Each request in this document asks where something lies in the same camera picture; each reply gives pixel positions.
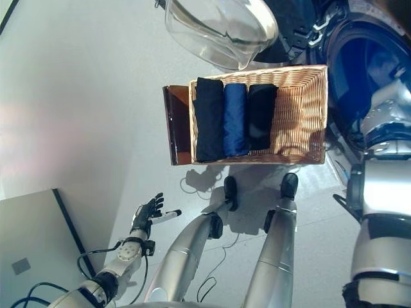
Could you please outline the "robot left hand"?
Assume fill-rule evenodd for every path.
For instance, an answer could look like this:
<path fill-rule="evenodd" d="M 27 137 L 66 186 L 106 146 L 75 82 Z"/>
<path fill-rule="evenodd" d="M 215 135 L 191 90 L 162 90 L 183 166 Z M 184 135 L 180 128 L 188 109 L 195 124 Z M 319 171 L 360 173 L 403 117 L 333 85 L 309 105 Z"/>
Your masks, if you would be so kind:
<path fill-rule="evenodd" d="M 158 193 L 149 202 L 140 205 L 133 216 L 130 235 L 134 232 L 143 232 L 146 238 L 150 237 L 152 225 L 164 223 L 182 214 L 180 209 L 163 212 L 164 195 Z"/>

